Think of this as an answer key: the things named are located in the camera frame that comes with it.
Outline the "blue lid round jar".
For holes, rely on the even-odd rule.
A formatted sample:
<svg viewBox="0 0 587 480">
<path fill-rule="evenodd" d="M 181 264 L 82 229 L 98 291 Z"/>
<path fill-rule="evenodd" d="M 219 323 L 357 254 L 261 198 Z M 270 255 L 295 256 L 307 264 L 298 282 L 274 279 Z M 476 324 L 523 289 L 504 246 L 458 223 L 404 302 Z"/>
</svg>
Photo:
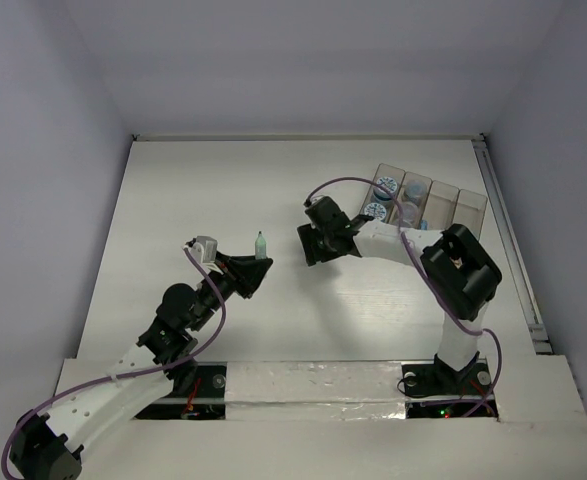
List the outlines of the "blue lid round jar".
<svg viewBox="0 0 587 480">
<path fill-rule="evenodd" d="M 398 194 L 399 183 L 391 176 L 381 176 L 375 180 L 373 197 L 380 203 L 393 201 Z"/>
<path fill-rule="evenodd" d="M 362 214 L 375 220 L 385 222 L 388 217 L 387 207 L 378 202 L 370 202 L 363 207 Z"/>
</svg>

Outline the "green marker pen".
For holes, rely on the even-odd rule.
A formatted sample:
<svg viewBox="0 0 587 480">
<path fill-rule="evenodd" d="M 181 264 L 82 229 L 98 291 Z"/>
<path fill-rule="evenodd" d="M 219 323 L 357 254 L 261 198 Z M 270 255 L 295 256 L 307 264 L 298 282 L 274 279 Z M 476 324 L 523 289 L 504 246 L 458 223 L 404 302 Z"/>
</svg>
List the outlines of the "green marker pen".
<svg viewBox="0 0 587 480">
<path fill-rule="evenodd" d="M 265 260 L 267 255 L 267 242 L 261 231 L 258 232 L 254 243 L 254 255 L 256 260 Z"/>
</svg>

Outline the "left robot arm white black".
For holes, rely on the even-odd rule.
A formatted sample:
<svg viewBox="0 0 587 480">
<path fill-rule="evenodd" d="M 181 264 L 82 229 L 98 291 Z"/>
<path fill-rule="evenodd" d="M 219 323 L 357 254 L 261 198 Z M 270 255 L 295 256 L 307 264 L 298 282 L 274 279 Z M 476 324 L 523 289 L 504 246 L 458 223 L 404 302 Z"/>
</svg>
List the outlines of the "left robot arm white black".
<svg viewBox="0 0 587 480">
<path fill-rule="evenodd" d="M 207 349 L 193 332 L 215 314 L 227 313 L 232 295 L 249 299 L 272 259 L 216 253 L 197 287 L 184 283 L 163 294 L 153 321 L 137 341 L 97 379 L 71 387 L 29 410 L 17 421 L 1 456 L 7 479 L 76 479 L 101 441 L 155 401 L 182 395 L 194 383 L 196 356 Z"/>
</svg>

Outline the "clear jar of clips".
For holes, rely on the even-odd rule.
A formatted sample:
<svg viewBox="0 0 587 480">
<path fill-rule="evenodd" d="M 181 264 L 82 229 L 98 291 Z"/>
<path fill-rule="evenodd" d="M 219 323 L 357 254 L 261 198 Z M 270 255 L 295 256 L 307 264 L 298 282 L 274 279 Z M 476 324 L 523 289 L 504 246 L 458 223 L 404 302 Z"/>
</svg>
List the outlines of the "clear jar of clips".
<svg viewBox="0 0 587 480">
<path fill-rule="evenodd" d="M 420 222 L 420 209 L 412 202 L 402 202 L 401 210 L 400 225 L 405 228 L 417 228 Z"/>
<path fill-rule="evenodd" d="M 410 180 L 404 190 L 404 197 L 407 201 L 420 205 L 426 198 L 429 185 L 420 180 Z"/>
</svg>

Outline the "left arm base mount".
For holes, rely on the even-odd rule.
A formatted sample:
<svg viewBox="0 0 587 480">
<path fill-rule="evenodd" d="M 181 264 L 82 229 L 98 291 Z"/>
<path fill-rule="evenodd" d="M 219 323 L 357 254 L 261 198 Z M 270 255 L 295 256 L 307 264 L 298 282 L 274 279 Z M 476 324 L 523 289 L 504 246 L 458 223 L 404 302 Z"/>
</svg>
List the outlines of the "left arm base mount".
<svg viewBox="0 0 587 480">
<path fill-rule="evenodd" d="M 181 367 L 185 374 L 174 380 L 172 391 L 136 414 L 137 420 L 224 420 L 226 417 L 226 362 Z"/>
</svg>

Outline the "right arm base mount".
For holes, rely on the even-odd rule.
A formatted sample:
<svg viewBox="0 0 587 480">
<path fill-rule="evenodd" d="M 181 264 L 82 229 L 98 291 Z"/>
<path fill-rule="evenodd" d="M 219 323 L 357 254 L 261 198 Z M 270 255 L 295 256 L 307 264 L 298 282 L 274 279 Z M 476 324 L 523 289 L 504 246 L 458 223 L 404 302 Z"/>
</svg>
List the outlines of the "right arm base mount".
<svg viewBox="0 0 587 480">
<path fill-rule="evenodd" d="M 405 398 L 409 419 L 499 417 L 488 365 L 478 355 L 461 372 L 437 357 L 403 364 L 396 390 Z"/>
</svg>

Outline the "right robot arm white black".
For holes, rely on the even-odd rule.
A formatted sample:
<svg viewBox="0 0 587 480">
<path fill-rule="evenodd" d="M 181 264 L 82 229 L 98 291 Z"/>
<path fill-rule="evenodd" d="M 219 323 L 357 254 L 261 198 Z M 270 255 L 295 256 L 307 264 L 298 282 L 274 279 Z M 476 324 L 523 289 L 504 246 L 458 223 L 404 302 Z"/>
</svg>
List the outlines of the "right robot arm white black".
<svg viewBox="0 0 587 480">
<path fill-rule="evenodd" d="M 308 224 L 298 228 L 309 266 L 353 256 L 412 266 L 444 311 L 433 379 L 455 392 L 470 378 L 479 355 L 487 306 L 502 281 L 496 263 L 462 224 L 445 230 L 398 227 L 370 215 L 350 219 L 328 196 L 305 202 Z"/>
</svg>

